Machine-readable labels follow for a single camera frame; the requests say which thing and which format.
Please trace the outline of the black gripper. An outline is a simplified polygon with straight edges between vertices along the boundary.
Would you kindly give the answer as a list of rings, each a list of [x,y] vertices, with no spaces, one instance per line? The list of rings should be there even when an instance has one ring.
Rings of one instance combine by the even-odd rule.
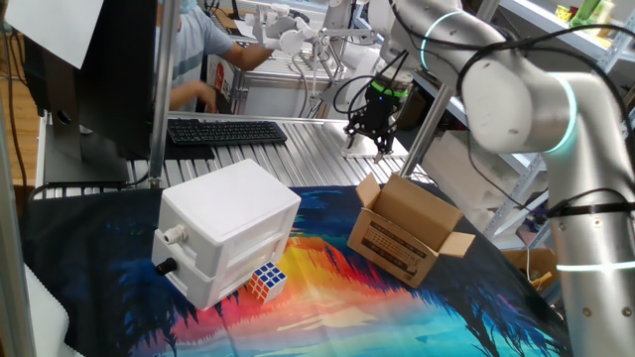
[[[361,116],[352,117],[344,127],[347,136],[345,142],[346,149],[352,149],[358,143],[357,137],[363,139],[368,136],[366,129],[382,129],[374,134],[374,144],[377,147],[377,154],[374,162],[381,162],[386,156],[393,154],[393,142],[396,128],[388,126],[388,118],[401,107],[401,99],[387,94],[367,93],[366,108]]]

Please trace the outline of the bystander hand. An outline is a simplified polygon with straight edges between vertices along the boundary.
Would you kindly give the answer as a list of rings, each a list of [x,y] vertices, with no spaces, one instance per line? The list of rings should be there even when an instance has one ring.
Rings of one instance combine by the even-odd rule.
[[[214,113],[216,109],[216,90],[202,81],[196,81],[196,96],[205,104],[206,112]]]

